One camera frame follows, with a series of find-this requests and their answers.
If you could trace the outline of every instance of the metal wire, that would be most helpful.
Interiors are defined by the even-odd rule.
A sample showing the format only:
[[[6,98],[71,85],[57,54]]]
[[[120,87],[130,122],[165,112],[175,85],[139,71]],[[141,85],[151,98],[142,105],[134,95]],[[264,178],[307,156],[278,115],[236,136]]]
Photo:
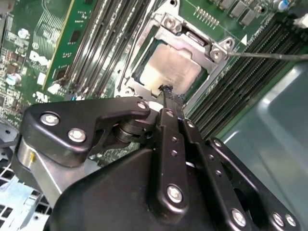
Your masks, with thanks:
[[[265,59],[277,59],[287,61],[307,61],[308,54],[269,54],[269,53],[236,53],[229,52],[229,56],[238,57],[251,57],[251,58],[265,58]]]

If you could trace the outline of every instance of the chip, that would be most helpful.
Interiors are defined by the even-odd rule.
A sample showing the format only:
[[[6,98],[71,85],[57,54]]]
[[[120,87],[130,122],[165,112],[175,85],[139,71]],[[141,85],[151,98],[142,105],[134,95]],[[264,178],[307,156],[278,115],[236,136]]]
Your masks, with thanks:
[[[229,9],[232,6],[233,3],[234,3],[234,0],[223,0],[222,3],[220,4],[220,6],[223,9]]]
[[[231,15],[238,18],[244,12],[245,8],[245,4],[242,1],[239,1],[231,11]]]
[[[25,58],[24,58],[23,56],[21,56],[21,55],[19,55],[18,58],[17,58],[17,61],[18,61],[19,63],[21,63],[21,64],[24,63],[24,60],[25,60]]]
[[[12,60],[12,61],[17,61],[17,58],[18,58],[18,54],[12,52],[12,54],[11,54],[11,60]]]
[[[160,43],[140,76],[140,82],[158,96],[161,85],[172,85],[174,94],[184,94],[201,72],[201,66],[192,60],[186,50]]]
[[[56,71],[56,80],[62,79],[65,76],[67,68],[59,69]]]
[[[252,20],[255,18],[256,13],[252,10],[249,10],[245,17],[241,20],[241,23],[245,26],[248,26]]]
[[[71,39],[69,42],[77,42],[78,39],[80,38],[81,35],[81,31],[80,30],[74,30],[74,32],[72,33]]]
[[[8,74],[16,73],[16,70],[17,70],[17,66],[14,66],[12,64],[7,65],[7,73]]]
[[[0,96],[0,106],[3,107],[5,98]]]

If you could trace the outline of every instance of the electronic component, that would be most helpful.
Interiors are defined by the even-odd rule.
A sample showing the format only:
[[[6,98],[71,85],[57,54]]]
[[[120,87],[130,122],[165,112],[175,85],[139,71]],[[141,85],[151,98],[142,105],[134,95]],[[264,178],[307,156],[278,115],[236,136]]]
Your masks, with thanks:
[[[64,78],[67,68],[56,70],[55,80]]]
[[[17,62],[19,62],[21,64],[24,63],[24,60],[25,60],[25,58],[23,56],[21,56],[21,55],[19,55],[18,58],[17,58]]]
[[[21,76],[18,73],[7,74],[5,81],[7,84],[15,86],[21,82]]]
[[[5,101],[5,98],[3,96],[0,96],[0,107],[3,107],[4,101]]]
[[[220,4],[221,8],[223,9],[229,9],[235,0],[223,0]]]
[[[17,70],[17,66],[13,65],[13,64],[8,64],[6,68],[7,68],[7,73],[8,74],[15,73],[16,70]]]
[[[156,96],[162,84],[170,84],[175,94],[183,94],[200,72],[201,66],[191,60],[191,54],[161,43],[147,62],[140,82]]]
[[[273,1],[273,9],[278,12],[284,12],[288,9],[289,2],[288,0],[274,0]]]
[[[239,1],[231,11],[231,15],[238,18],[245,10],[246,6],[242,1]]]
[[[248,26],[252,20],[255,18],[256,12],[249,10],[244,18],[241,20],[241,23],[245,26]]]
[[[81,36],[81,31],[80,30],[74,30],[69,42],[77,42],[78,39],[80,38],[80,36]]]
[[[15,52],[12,52],[11,53],[11,60],[16,62],[17,59],[18,59],[18,54],[16,54]]]

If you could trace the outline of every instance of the metal bracket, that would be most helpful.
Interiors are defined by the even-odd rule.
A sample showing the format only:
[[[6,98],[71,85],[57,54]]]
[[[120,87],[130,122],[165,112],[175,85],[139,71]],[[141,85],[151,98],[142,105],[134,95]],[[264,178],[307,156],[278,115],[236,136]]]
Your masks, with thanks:
[[[31,148],[23,138],[18,147],[17,158],[31,171],[51,207],[66,188],[100,169],[94,161],[89,159],[74,168],[59,165]]]
[[[155,140],[149,206],[160,220],[175,224],[186,214],[189,197],[184,138],[179,133],[178,118],[170,109],[160,111]]]
[[[191,60],[195,61],[209,73],[206,82],[213,80],[226,65],[229,58],[228,52],[232,51],[235,45],[234,39],[227,37],[220,42],[214,41],[208,35],[180,17],[179,6],[179,0],[167,0],[152,14],[134,48],[131,61],[128,65],[128,70],[131,70],[131,73],[134,73],[138,69],[154,39],[161,40],[178,51],[186,50],[191,53]],[[132,67],[133,61],[137,57],[142,45],[148,38],[151,30],[155,27],[158,30],[136,62],[136,65]],[[179,34],[183,28],[188,30],[188,32]],[[130,87],[134,89],[133,85],[131,81],[128,81],[127,83],[123,83],[122,88]],[[139,94],[136,93],[136,95],[141,94],[143,96],[144,91],[151,93],[149,90],[144,89],[143,91],[139,90]]]

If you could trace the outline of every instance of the green circuit board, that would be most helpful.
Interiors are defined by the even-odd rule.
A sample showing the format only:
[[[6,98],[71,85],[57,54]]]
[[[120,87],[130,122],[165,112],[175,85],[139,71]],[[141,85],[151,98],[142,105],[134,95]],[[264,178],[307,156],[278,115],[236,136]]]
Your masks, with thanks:
[[[65,89],[48,91],[56,69],[74,58],[95,1],[20,0],[7,16],[1,49],[0,106],[3,121],[18,127],[34,103],[62,101]],[[8,74],[18,73],[15,86]]]
[[[0,107],[1,118],[18,128],[23,108],[34,103],[65,100],[67,89],[53,84],[71,64],[83,32],[95,7],[94,0],[19,0],[9,13],[1,49]],[[266,0],[243,1],[240,16],[233,16],[238,0],[229,0],[225,9],[222,1],[181,0],[180,15],[216,41],[227,36],[235,39],[236,51],[243,51],[258,32],[273,17]],[[252,13],[250,23],[243,24],[246,14]],[[6,78],[18,73],[21,81],[9,85]],[[105,97],[113,97],[112,88],[118,74],[113,73]],[[188,95],[203,83],[199,77]]]

